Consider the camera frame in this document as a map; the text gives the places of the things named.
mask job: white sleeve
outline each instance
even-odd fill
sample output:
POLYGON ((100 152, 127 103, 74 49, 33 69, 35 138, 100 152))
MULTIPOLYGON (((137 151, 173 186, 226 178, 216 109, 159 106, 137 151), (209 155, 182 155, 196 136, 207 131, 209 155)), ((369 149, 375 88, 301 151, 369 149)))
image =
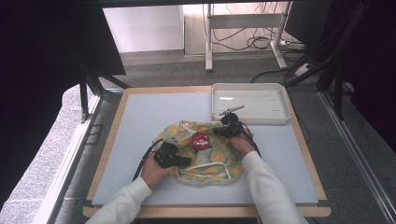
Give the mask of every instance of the white sleeve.
POLYGON ((130 224, 137 213, 139 213, 140 204, 151 192, 149 186, 142 177, 139 176, 131 184, 117 191, 86 223, 130 224))
POLYGON ((256 151, 242 159, 253 202, 264 224, 307 223, 271 167, 256 151))

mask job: plastic tray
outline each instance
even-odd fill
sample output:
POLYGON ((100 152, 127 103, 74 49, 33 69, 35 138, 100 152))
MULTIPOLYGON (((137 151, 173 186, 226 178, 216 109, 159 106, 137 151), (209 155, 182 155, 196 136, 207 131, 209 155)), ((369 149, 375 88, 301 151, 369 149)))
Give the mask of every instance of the plastic tray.
POLYGON ((244 105, 234 111, 246 124, 282 125, 290 118, 285 88, 277 83, 218 83, 212 86, 212 119, 221 112, 244 105))

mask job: red round object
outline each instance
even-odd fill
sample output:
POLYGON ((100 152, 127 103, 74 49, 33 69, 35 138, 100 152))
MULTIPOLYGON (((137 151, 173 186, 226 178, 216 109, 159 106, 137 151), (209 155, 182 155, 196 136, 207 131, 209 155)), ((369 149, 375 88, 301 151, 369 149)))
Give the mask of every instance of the red round object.
POLYGON ((210 139, 209 135, 207 133, 203 132, 196 132, 191 139, 191 146, 195 150, 205 150, 209 148, 210 145, 210 139))

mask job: cloth bag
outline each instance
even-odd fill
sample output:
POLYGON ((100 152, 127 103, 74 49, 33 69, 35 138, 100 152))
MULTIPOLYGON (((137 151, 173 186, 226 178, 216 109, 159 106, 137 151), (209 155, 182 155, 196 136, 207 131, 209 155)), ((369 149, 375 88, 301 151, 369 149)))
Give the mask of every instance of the cloth bag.
POLYGON ((217 121, 196 122, 182 120, 169 125, 154 140, 174 144, 177 155, 192 159, 190 166, 171 174, 174 179, 194 186, 225 185, 236 181, 243 173, 242 156, 226 138, 213 133, 221 127, 217 121), (204 132, 209 136, 209 147, 196 150, 191 146, 192 136, 204 132))

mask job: person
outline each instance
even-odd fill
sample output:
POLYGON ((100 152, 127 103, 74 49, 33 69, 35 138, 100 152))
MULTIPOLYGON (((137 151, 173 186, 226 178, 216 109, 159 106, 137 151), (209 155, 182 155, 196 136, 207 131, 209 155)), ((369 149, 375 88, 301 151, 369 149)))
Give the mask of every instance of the person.
MULTIPOLYGON (((230 138, 233 146, 241 152, 242 163, 247 171, 247 182, 253 202, 264 224, 307 223, 291 200, 287 190, 271 167, 242 134, 230 138)), ((140 204, 151 194, 151 188, 177 167, 161 168, 150 153, 139 176, 131 184, 121 188, 87 224, 131 223, 140 211, 140 204)))

